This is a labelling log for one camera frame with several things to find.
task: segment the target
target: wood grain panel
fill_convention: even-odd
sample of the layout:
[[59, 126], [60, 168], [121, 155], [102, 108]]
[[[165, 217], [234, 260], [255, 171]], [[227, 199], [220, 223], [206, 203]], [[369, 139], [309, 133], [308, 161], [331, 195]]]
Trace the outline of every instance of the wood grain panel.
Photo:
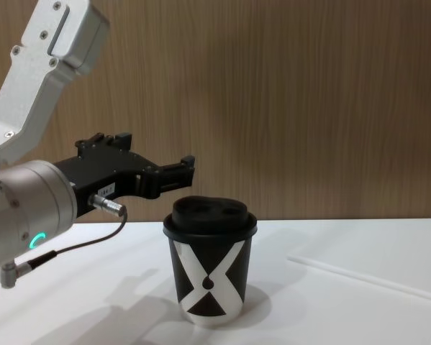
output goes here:
[[[94, 132], [134, 134], [194, 187], [127, 198], [246, 202], [262, 219], [431, 216], [431, 0], [97, 0], [111, 33], [25, 160]], [[0, 85], [34, 0], [0, 0]], [[103, 220], [95, 213], [83, 220]]]

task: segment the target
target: cable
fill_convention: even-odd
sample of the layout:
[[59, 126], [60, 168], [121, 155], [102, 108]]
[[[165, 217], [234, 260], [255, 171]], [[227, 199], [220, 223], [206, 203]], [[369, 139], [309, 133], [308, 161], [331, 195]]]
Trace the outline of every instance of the cable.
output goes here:
[[46, 262], [53, 259], [54, 257], [56, 257], [59, 254], [69, 252], [70, 250], [74, 250], [74, 249], [78, 249], [78, 248], [82, 248], [82, 247], [87, 247], [87, 246], [90, 246], [91, 244], [106, 241], [107, 239], [111, 239], [113, 236], [116, 236], [116, 235], [118, 235], [119, 232], [121, 232], [121, 230], [124, 228], [126, 223], [127, 223], [127, 210], [125, 210], [124, 213], [122, 214], [121, 224], [110, 235], [101, 237], [99, 239], [94, 239], [92, 241], [76, 244], [74, 246], [66, 247], [66, 248], [63, 248], [60, 250], [51, 250], [50, 252], [47, 252], [43, 255], [40, 255], [39, 257], [35, 257], [34, 259], [28, 260], [27, 264], [31, 267], [31, 270], [33, 271], [36, 267], [39, 267], [40, 265], [45, 264]]

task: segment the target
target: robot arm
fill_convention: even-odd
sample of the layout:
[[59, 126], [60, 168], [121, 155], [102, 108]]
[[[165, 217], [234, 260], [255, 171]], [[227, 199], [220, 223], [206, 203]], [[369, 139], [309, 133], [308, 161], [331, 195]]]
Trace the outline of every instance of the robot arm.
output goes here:
[[[89, 0], [38, 1], [22, 46], [12, 48], [12, 66], [0, 90], [0, 164], [37, 146], [64, 86], [92, 69], [108, 27]], [[4, 288], [57, 253], [19, 266], [16, 257], [62, 234], [77, 217], [95, 208], [121, 216], [124, 207], [115, 198], [153, 199], [192, 184], [194, 157], [161, 167], [130, 152], [131, 141], [128, 133], [96, 134], [76, 142], [78, 153], [70, 159], [0, 171]]]

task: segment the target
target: cup lid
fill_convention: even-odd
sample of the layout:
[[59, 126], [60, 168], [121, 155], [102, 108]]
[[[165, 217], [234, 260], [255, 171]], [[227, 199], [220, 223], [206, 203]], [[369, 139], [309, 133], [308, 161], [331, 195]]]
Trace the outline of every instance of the cup lid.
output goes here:
[[182, 243], [233, 243], [254, 235], [256, 225], [256, 217], [240, 201], [189, 196], [173, 204], [164, 233]]

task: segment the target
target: table surface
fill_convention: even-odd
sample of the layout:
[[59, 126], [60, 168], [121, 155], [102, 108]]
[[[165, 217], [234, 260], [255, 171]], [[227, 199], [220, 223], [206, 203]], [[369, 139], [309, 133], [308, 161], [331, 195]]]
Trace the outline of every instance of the table surface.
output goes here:
[[[17, 261], [114, 227], [75, 225]], [[415, 250], [388, 246], [390, 257], [384, 244], [392, 238]], [[0, 288], [0, 344], [430, 345], [427, 248], [431, 219], [261, 221], [242, 315], [206, 329], [180, 315], [161, 224], [128, 224], [107, 242], [60, 255], [14, 289]], [[423, 265], [409, 276], [403, 258]]]

